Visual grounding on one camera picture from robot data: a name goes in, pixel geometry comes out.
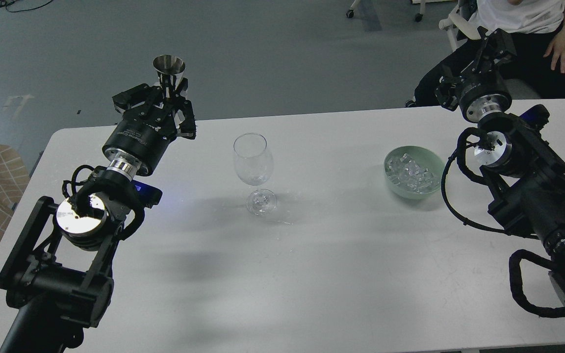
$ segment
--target black cable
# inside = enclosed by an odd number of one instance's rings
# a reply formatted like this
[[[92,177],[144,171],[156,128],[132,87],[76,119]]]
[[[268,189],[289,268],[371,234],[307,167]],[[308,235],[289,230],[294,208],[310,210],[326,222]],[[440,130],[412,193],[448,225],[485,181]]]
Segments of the black cable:
[[[84,185],[84,181],[77,181],[78,174],[84,169],[89,169],[91,171],[94,170],[94,168],[90,165],[81,165],[80,167],[76,168],[76,170],[74,170],[74,173],[71,176],[71,180],[62,181],[62,195],[65,198],[69,198],[77,194],[78,190],[76,189],[76,187],[81,187]],[[69,185],[71,185],[71,194],[69,194],[69,190],[67,190],[67,186]]]
[[[500,233],[500,234],[506,234],[506,235],[515,235],[515,234],[507,232],[504,229],[492,228],[492,227],[484,226],[483,224],[480,224],[480,223],[476,223],[475,221],[473,221],[473,220],[465,217],[464,215],[460,214],[459,212],[457,212],[457,210],[455,210],[453,208],[453,206],[450,204],[450,202],[448,201],[448,195],[446,194],[446,178],[448,177],[448,171],[450,170],[450,166],[453,164],[453,161],[455,161],[455,159],[457,159],[457,156],[462,153],[462,149],[466,150],[470,147],[473,147],[474,145],[475,145],[475,143],[469,143],[469,145],[466,145],[466,147],[464,147],[464,148],[457,146],[457,149],[455,150],[455,152],[453,152],[453,154],[450,157],[448,157],[448,161],[446,162],[446,167],[444,167],[444,172],[441,175],[441,183],[440,183],[441,196],[444,199],[444,203],[448,207],[448,210],[451,212],[451,214],[453,214],[458,220],[462,221],[464,226],[471,226],[473,228],[477,228],[479,230],[485,230],[487,232],[494,232],[494,233]],[[518,235],[518,236],[528,238],[528,239],[538,239],[538,237],[536,237],[536,235]]]
[[[22,12],[25,12],[25,11],[32,11],[32,10],[40,9],[40,8],[43,7],[43,6],[47,6],[47,5],[51,4],[51,2],[52,2],[53,0],[49,0],[49,1],[46,2],[45,4],[42,4],[41,6],[33,7],[32,9],[23,9],[23,10],[10,11],[8,8],[9,8],[12,4],[14,4],[14,3],[16,3],[16,2],[18,2],[18,1],[19,1],[19,0],[12,0],[10,3],[8,3],[7,5],[5,5],[6,11],[9,12],[9,13],[22,13]]]
[[[536,255],[528,250],[517,250],[509,257],[509,287],[512,292],[512,298],[514,302],[518,304],[525,311],[536,314],[539,317],[547,317],[550,319],[556,319],[559,317],[565,317],[565,306],[559,308],[548,308],[542,306],[536,306],[531,304],[527,297],[524,295],[524,289],[522,286],[522,270],[520,269],[520,262],[522,260],[530,261],[540,267],[546,268],[555,272],[558,265],[549,259],[545,259],[540,255]]]

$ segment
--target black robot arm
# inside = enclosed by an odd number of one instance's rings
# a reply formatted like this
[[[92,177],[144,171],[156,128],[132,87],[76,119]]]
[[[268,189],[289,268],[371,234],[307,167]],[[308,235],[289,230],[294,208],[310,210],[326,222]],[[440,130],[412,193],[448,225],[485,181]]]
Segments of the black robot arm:
[[[536,105],[521,116],[507,114],[511,96],[498,74],[498,64],[516,53],[511,37],[496,30],[484,38],[473,62],[458,76],[446,72],[436,94],[444,107],[457,105],[464,118],[477,123],[461,134],[458,147],[449,158],[442,176],[442,196],[447,206],[464,224],[508,235],[539,239],[551,259],[527,250],[510,258],[512,297],[528,312],[540,317],[565,317],[565,162],[542,139],[540,131],[549,119],[543,105]],[[469,142],[468,138],[478,138]],[[466,149],[474,148],[480,175],[466,165]],[[446,175],[453,160],[475,183],[488,187],[493,201],[488,213],[502,226],[497,230],[469,221],[458,214],[446,198]],[[516,181],[509,185],[504,178]],[[549,270],[551,283],[562,301],[560,308],[531,304],[522,290],[520,262],[531,261]]]
[[[134,234],[143,223],[144,209],[157,205],[162,195],[134,177],[151,175],[177,137],[195,139],[188,83],[182,78],[184,62],[163,55],[153,64],[159,86],[142,84],[113,97],[123,120],[103,146],[108,167],[78,167],[72,179],[63,182],[65,201],[56,204],[41,197],[34,206],[0,272],[8,306],[19,309],[0,353],[61,353],[78,347],[83,328],[97,327],[110,304],[117,245]],[[84,169],[91,174],[77,181]],[[126,226],[130,211],[134,219]],[[36,245],[50,218],[51,234]],[[62,237],[96,252],[87,271],[56,262]]]

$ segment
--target empty wine glass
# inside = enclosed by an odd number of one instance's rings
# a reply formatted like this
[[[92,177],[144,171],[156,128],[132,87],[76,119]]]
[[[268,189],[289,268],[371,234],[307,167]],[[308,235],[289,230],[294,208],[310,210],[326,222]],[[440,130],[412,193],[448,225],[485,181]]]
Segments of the empty wine glass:
[[[235,172],[247,185],[265,183],[274,172],[274,159],[267,148],[267,140],[255,132],[239,136],[234,143]],[[276,195],[271,190],[259,189],[245,201],[247,209],[256,215],[264,215],[276,208]]]

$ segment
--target white table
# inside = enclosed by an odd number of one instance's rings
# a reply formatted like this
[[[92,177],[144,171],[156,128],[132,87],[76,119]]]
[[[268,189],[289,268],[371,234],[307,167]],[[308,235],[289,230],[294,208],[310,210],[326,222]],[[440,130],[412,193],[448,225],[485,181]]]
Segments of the white table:
[[[565,159],[565,101],[543,101],[543,137]],[[517,101],[521,113],[536,101]],[[441,195],[406,201],[386,188],[383,159],[420,145],[446,159],[471,124],[439,107],[199,121],[195,141],[173,143],[154,175],[163,190],[143,226],[119,246],[116,288],[85,352],[412,352],[565,343],[565,319],[520,309],[507,259],[538,241],[464,227]],[[54,134],[0,244],[0,269],[36,199],[61,200],[81,164],[106,165],[114,127]],[[264,134],[274,155],[263,185],[279,206],[244,208],[232,143]],[[455,167],[454,206],[496,226],[491,196]],[[92,253],[63,241],[58,260],[86,270]],[[559,306],[545,270],[523,265],[527,297]],[[0,290],[0,344],[17,310]]]

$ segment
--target white chair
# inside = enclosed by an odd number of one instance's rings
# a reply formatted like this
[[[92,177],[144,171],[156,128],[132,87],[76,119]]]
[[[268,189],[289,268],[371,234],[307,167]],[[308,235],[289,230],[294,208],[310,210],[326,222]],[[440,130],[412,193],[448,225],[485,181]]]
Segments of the white chair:
[[[415,22],[420,22],[422,20],[422,16],[424,16],[424,13],[426,12],[426,2],[428,0],[418,0],[418,1],[420,2],[420,12],[415,14]],[[347,18],[354,17],[355,9],[357,8],[357,6],[359,6],[359,2],[361,2],[361,0],[354,0],[354,2],[352,2],[352,5],[350,5],[350,8],[348,9],[348,11],[346,11]]]

